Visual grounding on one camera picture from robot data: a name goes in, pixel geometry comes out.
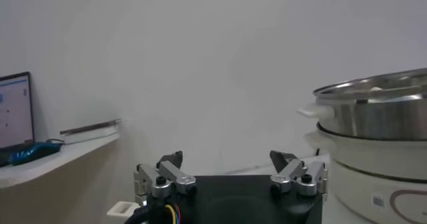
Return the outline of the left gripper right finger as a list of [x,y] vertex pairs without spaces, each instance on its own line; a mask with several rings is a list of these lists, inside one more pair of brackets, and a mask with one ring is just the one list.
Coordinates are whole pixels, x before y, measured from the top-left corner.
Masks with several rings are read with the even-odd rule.
[[270,151],[276,173],[270,176],[274,197],[295,191],[303,197],[328,194],[328,170],[321,161],[306,164],[294,154]]

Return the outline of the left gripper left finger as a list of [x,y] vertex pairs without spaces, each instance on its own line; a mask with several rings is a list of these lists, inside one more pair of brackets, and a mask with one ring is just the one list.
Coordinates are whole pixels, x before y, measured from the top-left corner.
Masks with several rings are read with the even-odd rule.
[[182,163],[183,151],[176,151],[162,156],[154,167],[138,164],[133,172],[135,196],[151,194],[154,198],[166,198],[172,195],[172,189],[179,195],[195,195],[196,178],[181,171]]

